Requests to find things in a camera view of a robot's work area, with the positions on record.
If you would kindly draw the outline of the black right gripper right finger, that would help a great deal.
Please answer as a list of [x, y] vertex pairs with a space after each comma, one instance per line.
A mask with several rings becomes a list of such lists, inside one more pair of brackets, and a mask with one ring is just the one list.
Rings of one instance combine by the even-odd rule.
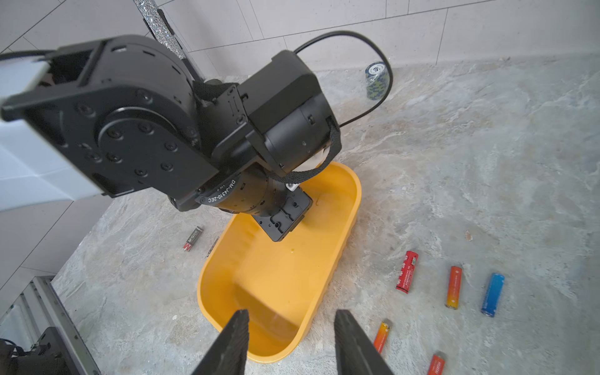
[[334, 333], [338, 374], [393, 374], [349, 310], [336, 312]]

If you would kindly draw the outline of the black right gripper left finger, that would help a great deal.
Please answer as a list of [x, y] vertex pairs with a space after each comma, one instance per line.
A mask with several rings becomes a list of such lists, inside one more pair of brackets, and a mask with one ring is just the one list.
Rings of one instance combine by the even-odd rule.
[[237, 310], [192, 374], [244, 375], [249, 344], [248, 324], [248, 310]]

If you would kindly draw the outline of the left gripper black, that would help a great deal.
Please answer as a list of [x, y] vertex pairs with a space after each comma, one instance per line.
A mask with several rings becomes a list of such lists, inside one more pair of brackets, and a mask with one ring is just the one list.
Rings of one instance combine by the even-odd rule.
[[275, 214], [252, 218], [273, 242], [281, 242], [300, 224], [312, 205], [313, 200], [300, 187], [293, 192], [285, 189], [284, 200]]

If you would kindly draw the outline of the red battery with yellow text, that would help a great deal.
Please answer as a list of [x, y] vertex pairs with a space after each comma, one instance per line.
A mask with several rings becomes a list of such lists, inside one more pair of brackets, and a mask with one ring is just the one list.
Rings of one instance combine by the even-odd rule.
[[398, 276], [398, 283], [396, 284], [397, 290], [400, 290], [401, 292], [404, 292], [406, 294], [409, 293], [418, 258], [419, 255], [416, 252], [406, 252], [405, 259], [402, 263], [400, 275]]

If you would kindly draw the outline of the black red silver battery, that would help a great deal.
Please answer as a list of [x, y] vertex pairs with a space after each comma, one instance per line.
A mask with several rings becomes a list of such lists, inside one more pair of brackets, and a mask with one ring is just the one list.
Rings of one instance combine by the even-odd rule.
[[194, 230], [192, 231], [192, 233], [190, 234], [190, 236], [187, 238], [187, 241], [184, 243], [183, 249], [186, 252], [189, 252], [192, 250], [192, 248], [195, 246], [196, 242], [198, 241], [198, 239], [202, 236], [203, 234], [203, 229], [201, 227], [195, 227]]

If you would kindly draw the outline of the blue battery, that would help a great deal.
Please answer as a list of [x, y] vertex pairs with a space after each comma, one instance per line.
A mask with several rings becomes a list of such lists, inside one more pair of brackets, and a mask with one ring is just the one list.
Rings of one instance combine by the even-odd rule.
[[487, 317], [495, 316], [504, 284], [505, 277], [501, 273], [493, 273], [490, 276], [487, 291], [481, 306], [481, 312]]

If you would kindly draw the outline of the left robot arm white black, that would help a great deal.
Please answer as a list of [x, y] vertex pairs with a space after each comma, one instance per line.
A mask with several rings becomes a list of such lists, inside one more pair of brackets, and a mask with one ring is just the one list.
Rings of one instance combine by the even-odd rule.
[[232, 215], [198, 281], [220, 331], [199, 373], [275, 363], [306, 337], [362, 196], [342, 124], [298, 50], [204, 81], [125, 35], [1, 57], [1, 208], [154, 188]]

